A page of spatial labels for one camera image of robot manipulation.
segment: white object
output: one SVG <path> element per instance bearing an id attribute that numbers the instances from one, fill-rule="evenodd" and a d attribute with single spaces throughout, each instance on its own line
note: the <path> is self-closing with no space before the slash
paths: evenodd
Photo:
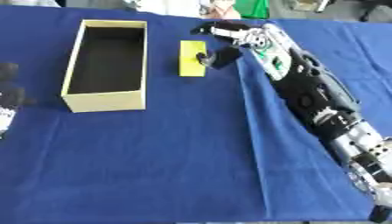
<path id="1" fill-rule="evenodd" d="M 321 0 L 321 2 L 318 4 L 318 7 L 316 9 L 316 12 L 322 12 L 326 9 L 326 6 L 328 5 L 329 0 Z"/>
<path id="2" fill-rule="evenodd" d="M 60 7 L 54 0 L 9 0 L 8 4 L 27 6 Z"/>
<path id="3" fill-rule="evenodd" d="M 148 11 L 159 15 L 200 17 L 200 0 L 123 0 L 127 5 L 135 5 L 138 11 Z"/>

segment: black object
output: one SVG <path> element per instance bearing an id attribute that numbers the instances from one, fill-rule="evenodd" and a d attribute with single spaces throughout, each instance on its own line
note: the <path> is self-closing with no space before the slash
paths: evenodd
<path id="1" fill-rule="evenodd" d="M 388 219 L 391 210 L 385 206 L 375 206 L 369 215 L 369 220 L 375 223 L 382 223 Z"/>
<path id="2" fill-rule="evenodd" d="M 225 67 L 241 56 L 242 53 L 235 46 L 227 46 L 213 53 L 208 52 L 207 55 L 202 52 L 196 55 L 201 65 L 216 69 Z"/>
<path id="3" fill-rule="evenodd" d="M 361 22 L 367 22 L 369 20 L 370 13 L 379 5 L 385 5 L 392 8 L 392 0 L 362 0 L 365 12 L 360 16 Z"/>
<path id="4" fill-rule="evenodd" d="M 66 7 L 66 0 L 56 0 L 57 4 L 61 7 Z"/>

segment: green object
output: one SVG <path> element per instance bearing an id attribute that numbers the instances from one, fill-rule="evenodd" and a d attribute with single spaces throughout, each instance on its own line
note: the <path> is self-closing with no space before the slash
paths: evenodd
<path id="1" fill-rule="evenodd" d="M 270 16 L 269 0 L 237 0 L 234 7 L 244 18 L 268 18 Z"/>

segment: floor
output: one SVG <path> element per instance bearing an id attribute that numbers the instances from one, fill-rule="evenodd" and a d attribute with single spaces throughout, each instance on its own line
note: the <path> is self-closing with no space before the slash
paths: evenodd
<path id="1" fill-rule="evenodd" d="M 288 0 L 270 0 L 269 13 L 272 18 L 309 18 L 331 19 L 339 21 L 358 21 L 363 12 L 362 4 L 354 0 L 337 0 L 326 7 L 322 13 L 291 10 Z M 377 7 L 370 15 L 370 22 L 392 22 L 392 9 L 386 6 Z"/>
<path id="2" fill-rule="evenodd" d="M 269 14 L 271 18 L 309 18 L 331 19 L 339 21 L 358 21 L 363 12 L 361 3 L 355 0 L 337 0 L 329 5 L 324 12 L 291 10 L 287 4 L 289 0 L 269 0 Z M 121 9 L 122 0 L 67 0 L 68 7 L 86 7 L 99 9 Z M 392 22 L 392 9 L 379 6 L 370 15 L 370 22 Z"/>

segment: blue tablecloth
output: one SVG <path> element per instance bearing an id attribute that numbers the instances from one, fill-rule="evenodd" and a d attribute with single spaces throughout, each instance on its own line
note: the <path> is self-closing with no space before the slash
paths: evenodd
<path id="1" fill-rule="evenodd" d="M 147 110 L 72 114 L 60 88 L 83 18 L 148 21 Z M 0 143 L 1 223 L 365 220 L 356 191 L 245 56 L 180 78 L 202 21 L 121 10 L 0 7 L 0 61 L 38 100 Z M 251 21 L 257 24 L 262 21 Z M 276 20 L 392 136 L 391 24 Z"/>

